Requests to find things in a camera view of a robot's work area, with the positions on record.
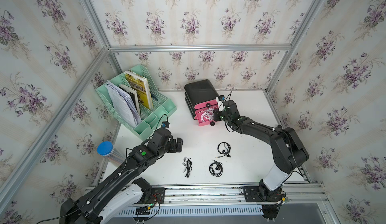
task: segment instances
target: yellow book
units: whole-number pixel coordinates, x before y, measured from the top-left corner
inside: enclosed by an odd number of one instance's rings
[[[125,77],[130,86],[137,91],[138,101],[142,103],[147,109],[153,108],[153,101],[151,99],[151,93],[147,78],[142,77],[135,72],[125,71]]]

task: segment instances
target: plastic file holder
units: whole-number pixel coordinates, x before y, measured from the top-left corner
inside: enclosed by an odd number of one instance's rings
[[[157,90],[157,87],[155,86],[146,67],[142,65],[137,65],[131,68],[130,70],[132,70],[133,72],[137,73],[142,77],[147,78],[152,96],[155,96],[158,99],[156,101],[152,97],[153,106],[154,106],[152,110],[147,109],[141,103],[139,103],[140,105],[139,107],[141,109],[141,119],[143,121],[140,124],[138,124],[137,127],[135,128],[130,127],[130,125],[128,125],[125,121],[123,121],[122,118],[117,114],[117,112],[113,108],[113,103],[105,87],[105,83],[102,86],[98,87],[96,89],[96,92],[99,94],[103,103],[107,106],[110,114],[121,124],[123,124],[126,128],[128,128],[128,130],[130,130],[134,135],[136,135],[138,138],[140,138],[143,141],[143,140],[146,140],[153,133],[153,131],[159,127],[157,126],[157,123],[161,118],[161,116],[166,114],[168,117],[170,117],[171,114],[176,111],[177,107],[173,103],[173,101],[171,101],[171,99],[162,95]],[[126,80],[124,73],[121,73],[118,76],[114,77],[113,79],[110,80],[110,82],[112,82],[116,86],[122,83],[128,87],[131,87],[128,81]],[[167,119],[166,116],[164,116],[162,120],[159,121],[159,125],[161,125],[162,121],[166,121],[166,119]]]

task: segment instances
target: earphone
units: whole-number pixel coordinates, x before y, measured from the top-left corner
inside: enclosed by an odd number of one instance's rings
[[[214,106],[213,108],[208,108],[207,110],[201,111],[201,112],[203,112],[203,114],[201,115],[201,122],[213,120],[213,118],[214,118],[213,110],[215,110],[215,109],[217,109],[216,106]]]

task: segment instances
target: black robotic arm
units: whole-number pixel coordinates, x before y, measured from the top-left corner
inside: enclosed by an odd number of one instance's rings
[[[273,194],[281,191],[282,183],[292,171],[308,160],[308,152],[294,129],[269,127],[240,116],[234,101],[224,101],[222,104],[224,109],[214,111],[215,121],[223,120],[225,126],[229,126],[232,131],[251,135],[271,146],[275,165],[260,180],[258,191],[261,201],[270,201]]]
[[[162,125],[168,127],[169,123],[162,122]],[[100,213],[127,183],[154,164],[165,153],[181,152],[182,144],[183,140],[181,138],[173,139],[169,130],[163,127],[155,130],[151,139],[147,139],[134,147],[126,160],[92,191],[77,201],[70,198],[64,202],[60,208],[62,217],[59,223],[99,224],[103,219]],[[149,188],[149,183],[140,178],[135,180],[133,184],[138,185],[143,193],[147,193],[148,196],[145,199],[149,199],[150,192],[145,191]]]

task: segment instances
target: floral wallpaper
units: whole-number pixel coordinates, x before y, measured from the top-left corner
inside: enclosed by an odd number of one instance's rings
[[[0,185],[101,50],[79,0],[0,0]],[[1,223],[36,223],[95,184],[116,121],[95,88],[114,77],[104,61],[65,123],[47,143]]]
[[[386,0],[326,0],[271,97],[341,223],[384,223]]]
[[[116,54],[123,70],[142,64],[160,90],[209,79],[216,89],[265,89],[284,51],[142,52]]]
[[[92,2],[111,45],[169,45],[290,43],[312,0]]]

